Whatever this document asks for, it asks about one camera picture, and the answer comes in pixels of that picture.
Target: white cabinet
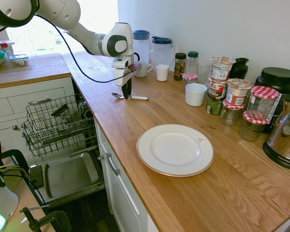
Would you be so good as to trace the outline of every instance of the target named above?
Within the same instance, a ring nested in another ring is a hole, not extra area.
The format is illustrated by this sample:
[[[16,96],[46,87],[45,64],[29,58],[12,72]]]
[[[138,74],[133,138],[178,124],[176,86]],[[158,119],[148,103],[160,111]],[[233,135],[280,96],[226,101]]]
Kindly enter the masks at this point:
[[[158,232],[141,199],[95,122],[110,212],[121,232]]]
[[[34,157],[21,135],[21,124],[27,120],[26,106],[31,102],[58,99],[74,94],[72,79],[61,78],[38,83],[0,88],[0,140],[5,150],[20,150],[29,166],[53,159],[52,154]]]

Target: wooden floor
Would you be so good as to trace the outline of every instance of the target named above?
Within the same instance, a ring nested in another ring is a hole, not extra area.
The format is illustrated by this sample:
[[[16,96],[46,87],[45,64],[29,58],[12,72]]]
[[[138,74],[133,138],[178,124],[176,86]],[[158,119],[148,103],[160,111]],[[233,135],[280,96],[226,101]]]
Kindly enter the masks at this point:
[[[120,232],[111,215],[105,189],[50,209],[63,210],[72,225],[72,232]]]

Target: open dishwasher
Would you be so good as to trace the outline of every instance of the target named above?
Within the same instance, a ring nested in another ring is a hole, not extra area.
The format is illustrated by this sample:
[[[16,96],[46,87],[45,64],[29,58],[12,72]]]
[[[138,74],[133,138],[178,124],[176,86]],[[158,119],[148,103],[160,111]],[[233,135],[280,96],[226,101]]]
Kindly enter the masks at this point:
[[[92,114],[85,117],[89,108],[81,95],[29,105],[26,110],[22,136],[32,155],[44,160],[30,167],[30,180],[46,204],[54,207],[105,188],[96,159],[94,119]]]

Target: dishwasher rack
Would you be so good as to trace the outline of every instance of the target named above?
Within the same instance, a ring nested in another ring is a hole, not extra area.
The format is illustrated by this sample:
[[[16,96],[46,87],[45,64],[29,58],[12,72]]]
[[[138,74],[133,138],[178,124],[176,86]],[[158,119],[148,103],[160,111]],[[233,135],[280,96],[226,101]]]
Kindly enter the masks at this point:
[[[26,107],[22,136],[33,156],[65,147],[77,146],[82,150],[98,144],[93,117],[84,118],[84,112],[79,112],[82,101],[81,95],[76,94]],[[54,116],[60,109],[64,110]]]

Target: silver spoon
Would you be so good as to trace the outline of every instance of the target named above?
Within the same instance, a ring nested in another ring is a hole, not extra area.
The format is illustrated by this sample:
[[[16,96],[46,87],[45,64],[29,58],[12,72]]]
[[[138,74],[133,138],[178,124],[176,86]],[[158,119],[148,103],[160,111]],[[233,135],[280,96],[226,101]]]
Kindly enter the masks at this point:
[[[125,98],[124,96],[118,94],[118,93],[112,93],[112,95],[118,99],[123,99]],[[140,96],[129,96],[128,98],[130,99],[137,99],[137,100],[148,100],[149,98],[148,97],[140,97]]]

